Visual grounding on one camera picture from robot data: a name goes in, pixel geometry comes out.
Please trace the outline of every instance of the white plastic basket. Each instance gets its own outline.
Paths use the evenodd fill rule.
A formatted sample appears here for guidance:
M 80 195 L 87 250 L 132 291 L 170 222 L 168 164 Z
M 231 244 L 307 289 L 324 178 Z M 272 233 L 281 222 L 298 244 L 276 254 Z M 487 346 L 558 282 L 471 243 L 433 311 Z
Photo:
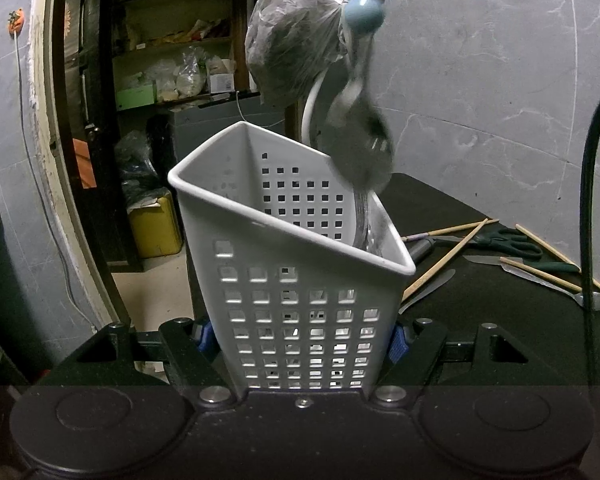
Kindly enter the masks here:
M 375 193 L 381 257 L 350 246 L 353 193 L 329 157 L 253 124 L 215 134 L 169 182 L 238 391 L 374 384 L 415 272 Z

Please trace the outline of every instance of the metal bolt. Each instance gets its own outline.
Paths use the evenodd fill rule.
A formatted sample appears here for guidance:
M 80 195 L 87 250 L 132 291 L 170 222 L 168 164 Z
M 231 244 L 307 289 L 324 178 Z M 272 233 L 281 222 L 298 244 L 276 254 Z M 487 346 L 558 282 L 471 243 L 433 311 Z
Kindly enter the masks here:
M 307 397 L 298 397 L 298 398 L 296 399 L 296 406 L 297 406 L 298 408 L 301 408 L 301 409 L 303 409 L 303 408 L 308 408 L 308 407 L 309 407 L 309 406 L 311 406 L 313 403 L 314 403 L 314 402 L 313 402 L 311 399 L 307 398 Z
M 224 386 L 208 386 L 200 391 L 200 399 L 209 404 L 219 404 L 231 399 L 231 392 Z
M 407 392 L 400 386 L 378 386 L 375 394 L 382 402 L 398 402 L 407 396 Z

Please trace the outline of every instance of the green box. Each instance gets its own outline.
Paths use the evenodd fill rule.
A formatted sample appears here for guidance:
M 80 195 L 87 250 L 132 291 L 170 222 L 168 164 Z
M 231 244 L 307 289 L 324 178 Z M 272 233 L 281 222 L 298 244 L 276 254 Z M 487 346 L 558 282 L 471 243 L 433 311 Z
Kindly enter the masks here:
M 155 103 L 155 85 L 139 86 L 116 92 L 118 110 L 138 108 Z

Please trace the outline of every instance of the wooden chopstick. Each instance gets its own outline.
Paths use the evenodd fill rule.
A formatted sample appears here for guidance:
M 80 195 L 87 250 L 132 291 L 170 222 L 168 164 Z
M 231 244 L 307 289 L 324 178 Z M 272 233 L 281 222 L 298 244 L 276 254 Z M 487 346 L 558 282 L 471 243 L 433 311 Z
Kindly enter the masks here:
M 518 231 L 520 231 L 521 233 L 524 233 L 525 235 L 527 235 L 529 238 L 531 238 L 536 243 L 542 245 L 542 247 L 544 247 L 547 251 L 549 251 L 550 253 L 554 254 L 558 258 L 560 258 L 562 261 L 564 261 L 564 262 L 566 262 L 568 264 L 571 264 L 571 265 L 575 265 L 576 267 L 578 267 L 580 269 L 580 272 L 582 272 L 582 269 L 580 268 L 580 266 L 578 264 L 576 264 L 575 262 L 573 262 L 570 259 L 568 259 L 558 249 L 555 249 L 555 248 L 551 247 L 551 245 L 549 245 L 547 242 L 545 242 L 544 240 L 542 240 L 542 238 L 537 237 L 535 234 L 533 234 L 528 229 L 522 227 L 522 225 L 520 225 L 520 224 L 516 224 L 516 229 Z M 597 288 L 600 289 L 600 282 L 598 280 L 593 280 L 593 284 Z
M 485 218 L 482 222 L 479 222 L 473 231 L 471 231 L 467 236 L 465 236 L 461 242 L 458 242 L 456 246 L 451 249 L 445 256 L 438 261 L 433 267 L 431 267 L 427 272 L 425 272 L 422 276 L 420 276 L 415 282 L 413 282 L 402 295 L 402 301 L 405 301 L 411 294 L 413 294 L 416 290 L 418 290 L 421 286 L 427 283 L 436 272 L 438 272 L 442 267 L 444 267 L 448 261 L 456 256 L 462 248 L 467 244 L 471 238 L 475 236 L 475 234 L 482 229 L 482 226 L 485 225 L 489 221 L 488 218 Z
M 528 265 L 521 264 L 514 260 L 509 260 L 508 258 L 505 258 L 504 256 L 500 258 L 500 261 L 503 264 L 507 264 L 512 267 L 517 267 L 519 269 L 526 270 L 526 272 L 535 274 L 536 276 L 539 276 L 540 278 L 543 278 L 543 279 L 547 280 L 548 282 L 552 282 L 552 283 L 555 283 L 556 285 L 560 285 L 560 286 L 563 286 L 564 288 L 568 288 L 569 290 L 572 290 L 573 292 L 582 292 L 582 287 L 574 285 L 573 283 L 567 282 L 565 280 L 561 280 L 560 278 L 556 278 L 554 275 L 544 272 L 542 270 L 538 270 L 533 267 L 529 267 Z
M 487 220 L 487 224 L 493 224 L 494 222 L 499 222 L 499 220 Z M 474 227 L 478 227 L 480 224 L 481 222 L 472 222 L 471 224 L 455 225 L 453 227 L 445 227 L 444 229 L 436 229 L 435 231 L 430 231 L 428 233 L 418 233 L 416 235 L 403 236 L 401 239 L 403 242 L 414 242 L 416 240 L 422 240 L 427 236 L 440 236 L 448 233 L 455 233 L 457 231 L 464 231 L 465 229 L 473 229 Z

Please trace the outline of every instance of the orange plug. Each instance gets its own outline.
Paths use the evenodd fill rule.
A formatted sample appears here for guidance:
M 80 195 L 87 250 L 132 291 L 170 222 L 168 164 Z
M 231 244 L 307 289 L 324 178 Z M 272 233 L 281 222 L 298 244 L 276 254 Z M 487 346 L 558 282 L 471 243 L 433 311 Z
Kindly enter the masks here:
M 9 13 L 9 21 L 7 22 L 7 30 L 9 34 L 20 34 L 24 26 L 24 10 L 22 8 Z

